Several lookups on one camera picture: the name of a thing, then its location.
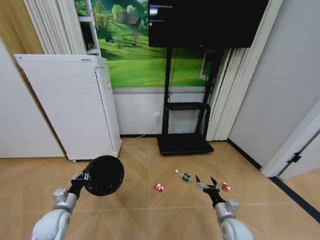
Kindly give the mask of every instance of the wall outlet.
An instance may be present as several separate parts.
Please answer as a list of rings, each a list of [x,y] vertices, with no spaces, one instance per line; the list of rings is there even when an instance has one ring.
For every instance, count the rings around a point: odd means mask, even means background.
[[[160,120],[160,112],[159,111],[154,112],[154,118],[155,118],[156,122],[159,122],[159,120]]]

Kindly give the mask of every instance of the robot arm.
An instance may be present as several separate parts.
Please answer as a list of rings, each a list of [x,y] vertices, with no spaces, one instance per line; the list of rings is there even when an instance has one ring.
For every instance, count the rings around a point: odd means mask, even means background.
[[[211,200],[212,206],[215,209],[218,223],[221,228],[222,237],[224,240],[254,240],[250,230],[242,222],[236,219],[236,210],[240,206],[236,200],[223,200],[219,195],[221,186],[217,184],[211,177],[214,185],[205,185],[200,182],[199,178],[195,176],[197,186],[207,193]]]
[[[69,190],[59,188],[53,193],[53,210],[45,214],[33,227],[31,240],[63,240],[70,216],[80,196],[81,188],[89,180],[88,174],[79,173],[71,179]]]

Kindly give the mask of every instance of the wooden floor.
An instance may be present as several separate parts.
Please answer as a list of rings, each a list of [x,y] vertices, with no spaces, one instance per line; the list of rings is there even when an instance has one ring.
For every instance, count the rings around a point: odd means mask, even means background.
[[[292,177],[284,183],[320,212],[320,168]]]
[[[256,240],[319,239],[320,225],[227,142],[212,143],[211,154],[163,157],[155,138],[123,144],[119,159],[124,181],[105,197],[85,189],[75,206],[68,240],[221,240],[215,210],[196,183],[175,169],[227,182],[241,206],[237,218]],[[0,159],[0,239],[29,239],[33,225],[53,205],[52,192],[68,188],[70,178],[88,162],[63,158]],[[153,188],[164,185],[164,191]]]

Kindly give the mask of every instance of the black tv screen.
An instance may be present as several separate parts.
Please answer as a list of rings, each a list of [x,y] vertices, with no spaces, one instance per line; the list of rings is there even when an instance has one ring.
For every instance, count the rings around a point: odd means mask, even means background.
[[[149,0],[149,46],[248,48],[267,0]]]

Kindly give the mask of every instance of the red object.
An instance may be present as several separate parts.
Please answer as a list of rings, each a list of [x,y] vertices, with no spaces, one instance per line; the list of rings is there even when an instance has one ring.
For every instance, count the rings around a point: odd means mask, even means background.
[[[229,191],[231,190],[231,187],[230,187],[228,184],[226,184],[225,182],[222,183],[222,188],[223,188],[223,190],[225,190],[226,192],[229,192]]]
[[[162,186],[160,183],[153,184],[153,187],[159,192],[162,192],[163,190],[165,190],[164,186]]]

